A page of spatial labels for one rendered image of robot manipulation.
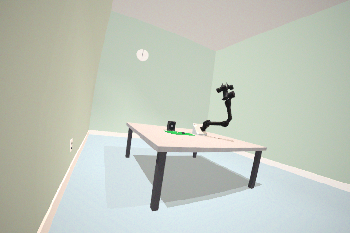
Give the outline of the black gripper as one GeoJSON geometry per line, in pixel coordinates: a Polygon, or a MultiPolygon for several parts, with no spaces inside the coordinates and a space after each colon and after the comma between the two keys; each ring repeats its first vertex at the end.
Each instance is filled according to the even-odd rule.
{"type": "MultiPolygon", "coordinates": [[[[226,83],[226,84],[227,84],[227,83],[226,83]]],[[[233,87],[233,85],[228,85],[228,84],[227,84],[227,89],[232,90],[232,89],[234,89],[234,87],[233,87]]],[[[216,91],[217,91],[218,93],[221,92],[220,88],[217,88],[216,91]]],[[[224,94],[224,93],[227,93],[227,94],[228,94],[228,92],[226,92],[226,91],[224,91],[223,94],[224,94]]]]}

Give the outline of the black cooling fan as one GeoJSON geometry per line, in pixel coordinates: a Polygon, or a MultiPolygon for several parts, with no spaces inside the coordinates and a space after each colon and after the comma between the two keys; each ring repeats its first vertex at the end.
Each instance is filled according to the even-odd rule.
{"type": "Polygon", "coordinates": [[[175,131],[175,126],[176,126],[176,122],[175,121],[168,121],[167,123],[167,130],[168,131],[175,131]]]}

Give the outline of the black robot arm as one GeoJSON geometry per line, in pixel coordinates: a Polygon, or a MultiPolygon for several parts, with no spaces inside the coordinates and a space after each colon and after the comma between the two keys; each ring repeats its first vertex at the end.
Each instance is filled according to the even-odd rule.
{"type": "MultiPolygon", "coordinates": [[[[226,87],[226,85],[222,85],[222,87],[220,87],[220,90],[222,90],[223,92],[228,90],[228,88],[226,87]]],[[[205,131],[205,129],[207,127],[209,127],[209,125],[215,125],[215,126],[222,126],[222,127],[226,127],[227,125],[229,125],[230,121],[232,120],[232,114],[231,114],[231,99],[235,97],[235,92],[232,91],[232,92],[229,92],[228,94],[227,93],[224,93],[223,94],[223,98],[222,100],[226,100],[225,101],[225,107],[227,108],[227,116],[228,116],[228,119],[226,121],[223,121],[223,122],[211,122],[210,120],[206,120],[204,121],[203,123],[203,126],[200,127],[200,129],[202,130],[202,132],[205,131]]]]}

